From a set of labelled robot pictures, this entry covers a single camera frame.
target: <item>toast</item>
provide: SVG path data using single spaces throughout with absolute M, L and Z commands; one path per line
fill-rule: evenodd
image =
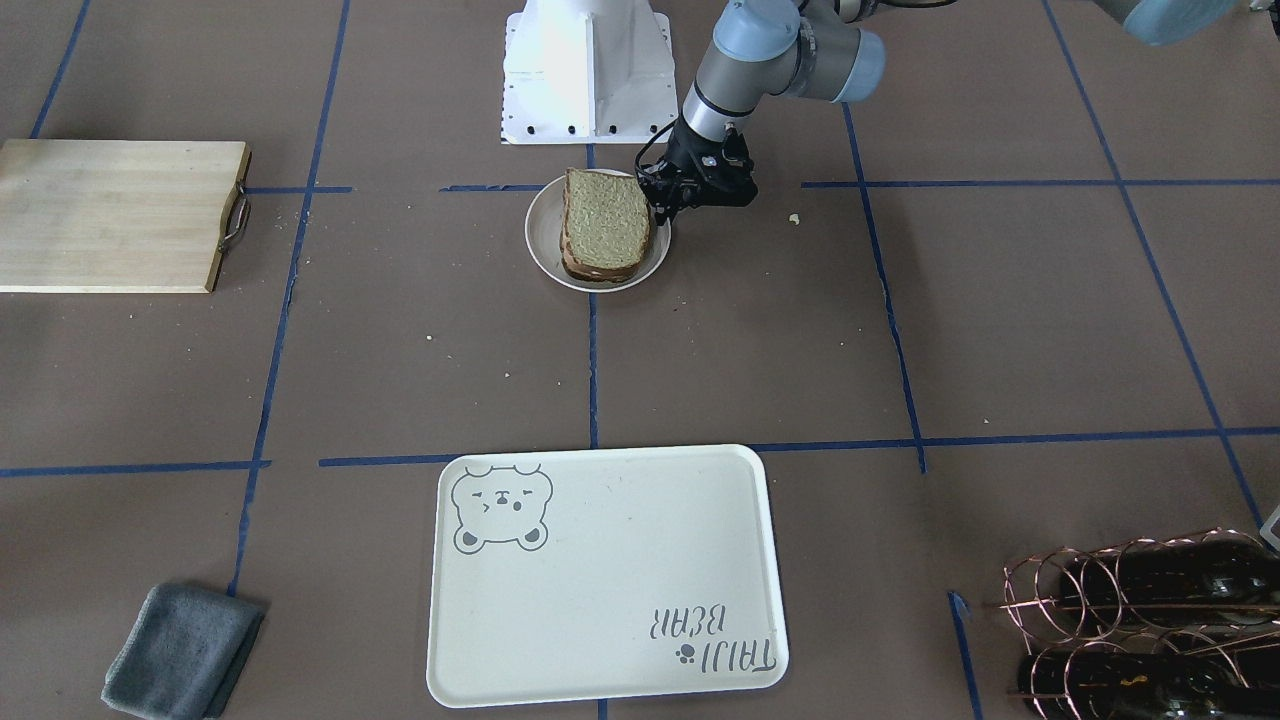
M 561 255 L 570 275 L 626 282 L 649 252 L 652 225 L 649 204 L 634 177 L 577 168 L 564 173 Z

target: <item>white metal bracket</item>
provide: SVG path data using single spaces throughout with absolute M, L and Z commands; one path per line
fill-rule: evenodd
M 671 22 L 648 0 L 527 0 L 506 45 L 503 142 L 643 143 L 676 119 Z

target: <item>bear face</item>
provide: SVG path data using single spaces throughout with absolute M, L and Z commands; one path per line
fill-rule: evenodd
M 474 555 L 485 543 L 516 542 L 534 551 L 547 543 L 547 503 L 552 479 L 541 466 L 524 471 L 515 466 L 466 473 L 453 483 L 451 500 L 461 527 L 453 534 L 460 552 Z

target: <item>gray towel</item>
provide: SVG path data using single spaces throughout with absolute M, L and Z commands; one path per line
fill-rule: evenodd
M 147 720 L 219 717 L 257 638 L 262 610 L 200 588 L 151 588 L 102 701 Z

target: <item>wine bottle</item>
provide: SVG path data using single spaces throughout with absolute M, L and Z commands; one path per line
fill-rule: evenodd
M 1116 585 L 1125 626 L 1257 625 L 1280 618 L 1280 557 L 1243 539 L 1082 557 L 1059 580 L 1059 607 L 1078 619 L 1087 606 L 1087 625 L 1112 624 L 1121 605 Z
M 1240 687 L 1216 662 L 1183 655 L 1048 651 L 1023 659 L 1018 688 L 1053 719 L 1280 717 L 1280 691 Z

